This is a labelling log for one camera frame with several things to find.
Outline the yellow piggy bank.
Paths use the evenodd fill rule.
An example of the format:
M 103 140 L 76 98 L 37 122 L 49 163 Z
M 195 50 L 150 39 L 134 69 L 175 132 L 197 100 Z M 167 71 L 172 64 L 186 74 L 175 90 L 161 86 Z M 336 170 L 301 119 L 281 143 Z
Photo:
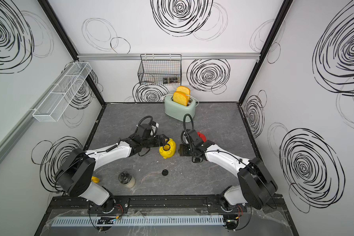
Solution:
M 176 142 L 173 139 L 170 139 L 165 146 L 159 148 L 159 154 L 164 158 L 171 158 L 176 152 Z

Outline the black plug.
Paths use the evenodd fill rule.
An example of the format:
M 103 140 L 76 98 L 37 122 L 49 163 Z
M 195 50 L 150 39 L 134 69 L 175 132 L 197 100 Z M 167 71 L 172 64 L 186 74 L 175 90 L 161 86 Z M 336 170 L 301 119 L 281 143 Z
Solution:
M 168 174 L 169 174 L 168 170 L 163 170 L 163 171 L 162 171 L 162 175 L 163 175 L 163 176 L 167 176 Z

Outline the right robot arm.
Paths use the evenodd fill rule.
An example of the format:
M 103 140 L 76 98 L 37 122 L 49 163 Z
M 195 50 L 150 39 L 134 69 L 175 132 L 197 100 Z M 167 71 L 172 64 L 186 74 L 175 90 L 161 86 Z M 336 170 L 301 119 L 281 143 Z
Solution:
M 220 201 L 225 211 L 239 204 L 262 209 L 278 190 L 262 160 L 232 154 L 210 140 L 204 141 L 193 129 L 183 131 L 181 141 L 180 156 L 190 156 L 194 163 L 214 163 L 238 178 L 238 186 L 229 186 L 221 193 Z

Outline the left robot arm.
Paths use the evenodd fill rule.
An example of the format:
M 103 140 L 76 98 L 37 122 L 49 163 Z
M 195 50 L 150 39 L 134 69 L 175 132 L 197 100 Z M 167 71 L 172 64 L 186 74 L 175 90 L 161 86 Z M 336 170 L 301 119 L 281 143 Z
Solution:
M 158 124 L 137 125 L 135 133 L 119 139 L 115 144 L 95 150 L 74 149 L 55 174 L 55 181 L 70 197 L 81 197 L 97 205 L 103 213 L 110 213 L 117 206 L 114 195 L 94 183 L 94 171 L 119 159 L 139 154 L 142 149 L 167 145 L 170 138 L 157 135 Z

